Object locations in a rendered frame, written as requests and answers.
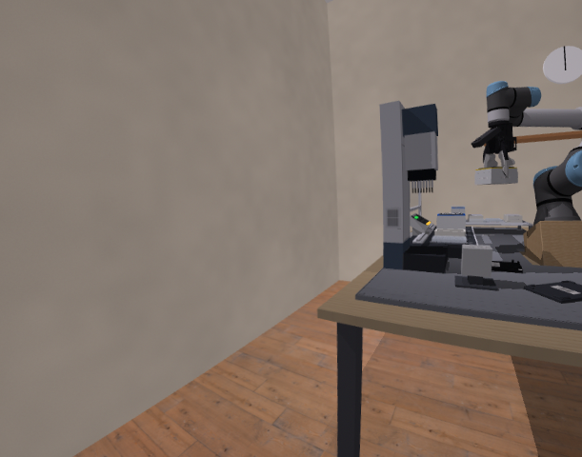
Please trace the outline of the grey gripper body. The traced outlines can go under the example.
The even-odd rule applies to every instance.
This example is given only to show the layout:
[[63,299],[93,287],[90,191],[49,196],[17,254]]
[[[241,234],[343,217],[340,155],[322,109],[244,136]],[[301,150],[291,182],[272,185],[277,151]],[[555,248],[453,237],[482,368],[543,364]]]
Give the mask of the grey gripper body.
[[[487,152],[491,154],[499,154],[501,142],[505,142],[505,145],[508,146],[508,152],[516,150],[516,137],[512,137],[512,123],[509,123],[508,120],[501,120],[501,121],[494,121],[489,123],[489,128],[495,127],[502,127],[502,131],[494,136],[489,142],[486,144]],[[499,137],[498,137],[499,136]],[[510,137],[508,137],[510,136]],[[515,141],[515,147],[514,147]]]

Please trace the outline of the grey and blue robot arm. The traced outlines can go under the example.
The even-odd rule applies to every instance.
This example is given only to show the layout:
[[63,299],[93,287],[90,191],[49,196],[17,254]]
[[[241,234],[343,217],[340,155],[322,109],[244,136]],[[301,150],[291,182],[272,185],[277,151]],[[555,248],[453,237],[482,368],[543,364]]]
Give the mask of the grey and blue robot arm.
[[[487,86],[488,123],[508,120],[513,127],[559,127],[582,129],[582,107],[576,109],[526,109],[541,99],[537,87],[508,88],[506,81]],[[521,115],[520,115],[521,114]],[[582,190],[582,142],[559,166],[538,171],[533,177],[539,221],[581,221],[572,195]]]

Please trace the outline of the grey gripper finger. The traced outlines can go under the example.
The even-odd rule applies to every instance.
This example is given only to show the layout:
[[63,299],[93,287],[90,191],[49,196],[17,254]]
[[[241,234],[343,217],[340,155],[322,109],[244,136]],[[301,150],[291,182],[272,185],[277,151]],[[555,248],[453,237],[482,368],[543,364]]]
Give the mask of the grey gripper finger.
[[486,146],[483,152],[483,163],[484,163],[484,168],[488,168],[488,167],[497,167],[498,162],[495,161],[495,154],[491,154],[490,152],[487,152],[486,150]]
[[[508,146],[505,145],[505,142],[501,142],[500,152],[498,154],[499,159],[501,160],[501,166],[503,168],[503,172],[506,177],[509,176],[509,166],[515,164],[514,160],[511,159],[508,155]],[[508,158],[509,157],[509,158]]]

